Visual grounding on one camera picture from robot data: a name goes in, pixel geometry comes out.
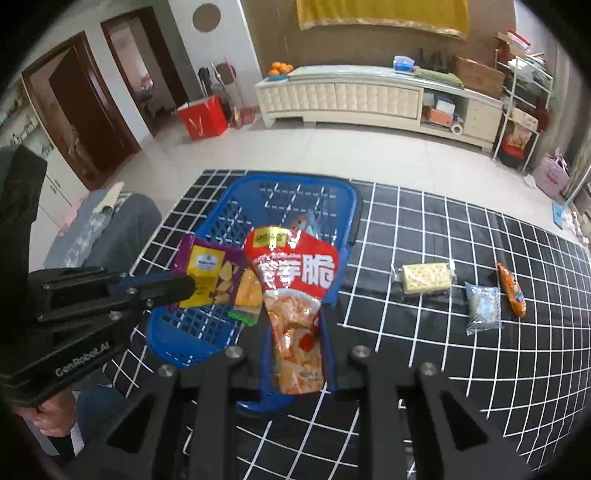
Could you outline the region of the person's left hand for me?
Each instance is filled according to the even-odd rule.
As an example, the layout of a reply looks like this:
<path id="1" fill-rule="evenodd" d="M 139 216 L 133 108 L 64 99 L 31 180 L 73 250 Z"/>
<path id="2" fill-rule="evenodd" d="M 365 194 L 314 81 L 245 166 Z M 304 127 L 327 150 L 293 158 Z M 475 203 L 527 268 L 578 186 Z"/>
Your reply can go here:
<path id="1" fill-rule="evenodd" d="M 71 390 L 64 390 L 36 407 L 16 406 L 13 410 L 46 437 L 65 437 L 76 424 L 76 398 Z"/>

